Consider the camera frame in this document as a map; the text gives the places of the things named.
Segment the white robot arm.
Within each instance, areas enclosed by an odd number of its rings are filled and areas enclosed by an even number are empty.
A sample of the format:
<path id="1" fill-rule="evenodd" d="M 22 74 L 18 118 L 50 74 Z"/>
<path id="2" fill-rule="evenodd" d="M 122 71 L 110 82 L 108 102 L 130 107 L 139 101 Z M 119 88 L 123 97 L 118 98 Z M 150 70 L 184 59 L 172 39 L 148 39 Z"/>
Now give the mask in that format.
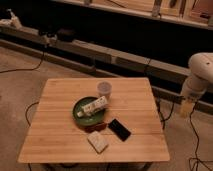
<path id="1" fill-rule="evenodd" d="M 213 84 L 213 52 L 201 52 L 189 59 L 189 76 L 185 79 L 181 93 L 180 116 L 190 115 L 195 103 L 205 94 L 209 84 Z"/>

